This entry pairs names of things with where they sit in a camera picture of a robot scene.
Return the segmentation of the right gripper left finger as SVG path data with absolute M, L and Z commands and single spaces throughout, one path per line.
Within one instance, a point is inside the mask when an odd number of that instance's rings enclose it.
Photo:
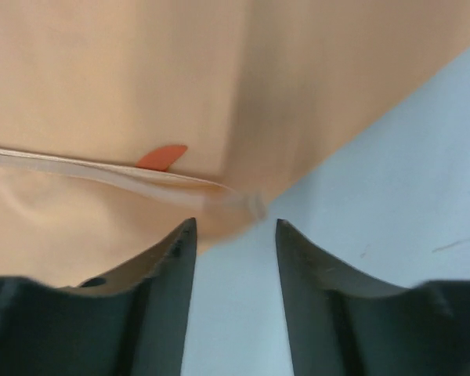
M 178 375 L 197 224 L 77 287 L 0 277 L 0 375 Z

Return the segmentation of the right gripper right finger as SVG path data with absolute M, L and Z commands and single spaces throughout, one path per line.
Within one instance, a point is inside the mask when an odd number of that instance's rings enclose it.
M 275 243 L 297 375 L 470 375 L 470 280 L 398 287 L 286 220 Z

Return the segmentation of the orange plastic knife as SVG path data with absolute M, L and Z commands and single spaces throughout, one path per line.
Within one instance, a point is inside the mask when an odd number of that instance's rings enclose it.
M 136 162 L 136 167 L 166 172 L 187 151 L 188 146 L 182 144 L 161 146 L 142 156 Z

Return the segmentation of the orange cloth napkin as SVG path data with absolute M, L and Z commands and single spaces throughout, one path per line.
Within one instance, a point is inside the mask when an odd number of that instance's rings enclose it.
M 469 46 L 470 1 L 0 1 L 0 275 L 231 237 Z

